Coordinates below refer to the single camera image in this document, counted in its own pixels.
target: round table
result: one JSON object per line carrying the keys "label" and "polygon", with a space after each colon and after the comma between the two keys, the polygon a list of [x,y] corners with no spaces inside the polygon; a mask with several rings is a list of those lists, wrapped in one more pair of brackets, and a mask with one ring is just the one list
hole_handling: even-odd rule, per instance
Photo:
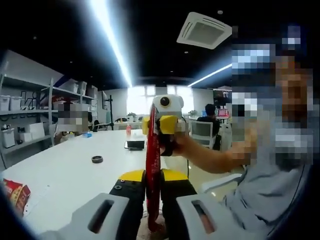
{"label": "round table", "polygon": [[[145,139],[141,129],[132,130],[130,138],[125,130],[93,132],[90,138],[78,136],[33,155],[2,176],[27,184],[30,201],[39,198],[23,217],[35,234],[58,230],[71,221],[76,209],[100,193],[109,193],[122,174],[145,169],[146,147],[142,151],[124,149],[126,140]],[[91,158],[97,155],[103,162],[94,164]],[[163,158],[161,168],[167,168]]]}

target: floor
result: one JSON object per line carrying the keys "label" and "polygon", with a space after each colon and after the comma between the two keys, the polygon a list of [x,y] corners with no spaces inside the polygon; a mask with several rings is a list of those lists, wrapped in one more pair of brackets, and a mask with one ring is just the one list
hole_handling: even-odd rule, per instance
{"label": "floor", "polygon": [[[185,158],[180,156],[170,156],[170,157],[162,157],[165,160],[165,163],[168,168],[171,170],[179,171],[181,173],[187,174],[188,172],[188,166],[187,161]],[[201,184],[205,182],[210,182],[217,180],[222,177],[226,177],[231,174],[242,174],[244,172],[244,169],[242,167],[236,168],[231,172],[228,173],[222,173],[222,174],[213,174],[208,173],[206,171],[203,171],[202,169],[198,168],[197,166],[193,165],[191,162],[189,162],[189,181],[195,188],[195,190],[198,192]],[[218,201],[222,200],[224,196],[234,190],[237,187],[236,182],[231,182],[229,184],[226,184],[224,186],[221,186],[217,189],[215,189],[213,192],[211,192],[212,196],[216,198]]]}

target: bottle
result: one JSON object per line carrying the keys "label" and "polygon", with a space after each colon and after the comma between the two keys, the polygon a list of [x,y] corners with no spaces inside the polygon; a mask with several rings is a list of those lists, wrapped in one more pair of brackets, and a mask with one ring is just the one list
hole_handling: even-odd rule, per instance
{"label": "bottle", "polygon": [[128,124],[125,129],[126,135],[131,136],[131,126]]}

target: window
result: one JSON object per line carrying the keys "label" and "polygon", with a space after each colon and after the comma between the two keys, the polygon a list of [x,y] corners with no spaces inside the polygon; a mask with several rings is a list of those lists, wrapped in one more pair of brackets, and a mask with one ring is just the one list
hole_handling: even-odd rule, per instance
{"label": "window", "polygon": [[156,86],[134,86],[127,90],[126,113],[149,114],[156,95]]}
{"label": "window", "polygon": [[181,96],[183,99],[182,113],[187,114],[191,110],[194,110],[194,97],[192,88],[188,86],[167,86],[168,94],[174,94]]}

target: potted plant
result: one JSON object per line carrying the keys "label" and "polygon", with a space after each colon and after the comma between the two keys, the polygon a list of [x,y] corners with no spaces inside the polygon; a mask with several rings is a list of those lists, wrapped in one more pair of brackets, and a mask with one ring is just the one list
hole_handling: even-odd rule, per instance
{"label": "potted plant", "polygon": [[190,112],[188,112],[190,117],[195,117],[197,116],[197,111],[196,110],[191,110]]}
{"label": "potted plant", "polygon": [[131,116],[131,117],[133,118],[133,121],[134,121],[134,122],[136,121],[137,114],[135,114],[134,112],[129,112],[127,116],[128,116],[128,117]]}

